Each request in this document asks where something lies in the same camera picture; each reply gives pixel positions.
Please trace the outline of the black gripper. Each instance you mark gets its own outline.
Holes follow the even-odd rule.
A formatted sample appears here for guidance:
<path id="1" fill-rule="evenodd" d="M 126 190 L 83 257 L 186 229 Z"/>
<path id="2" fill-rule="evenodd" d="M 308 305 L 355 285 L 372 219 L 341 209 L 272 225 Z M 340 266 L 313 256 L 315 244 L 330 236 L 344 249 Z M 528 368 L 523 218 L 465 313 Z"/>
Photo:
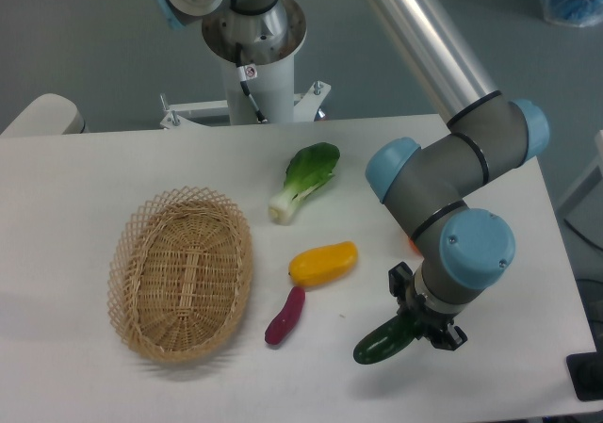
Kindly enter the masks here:
<path id="1" fill-rule="evenodd" d="M 467 341 L 467 335 L 454 324 L 453 316 L 431 309 L 427 298 L 417 294 L 412 284 L 412 271 L 400 262 L 388 271 L 390 294 L 397 299 L 399 315 L 410 315 L 415 339 L 429 339 L 438 350 L 457 350 Z"/>

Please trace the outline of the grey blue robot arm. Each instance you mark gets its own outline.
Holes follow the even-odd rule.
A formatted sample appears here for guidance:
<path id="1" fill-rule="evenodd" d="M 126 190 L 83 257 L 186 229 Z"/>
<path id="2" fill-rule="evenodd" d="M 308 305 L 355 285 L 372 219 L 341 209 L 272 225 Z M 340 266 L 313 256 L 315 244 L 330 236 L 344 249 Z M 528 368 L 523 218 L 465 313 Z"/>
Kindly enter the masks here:
<path id="1" fill-rule="evenodd" d="M 302 113 L 292 72 L 275 67 L 305 38 L 293 0 L 155 0 L 173 28 L 200 22 L 207 47 L 227 65 L 233 124 L 293 122 Z M 455 317 L 494 284 L 514 256 L 506 222 L 465 197 L 522 166 L 549 140 L 542 110 L 510 102 L 497 89 L 437 0 L 367 0 L 422 83 L 448 133 L 428 147 L 410 138 L 371 157 L 366 178 L 423 256 L 417 269 L 400 263 L 388 274 L 398 313 L 362 339 L 356 362 L 391 357 L 427 338 L 440 350 L 466 340 Z"/>

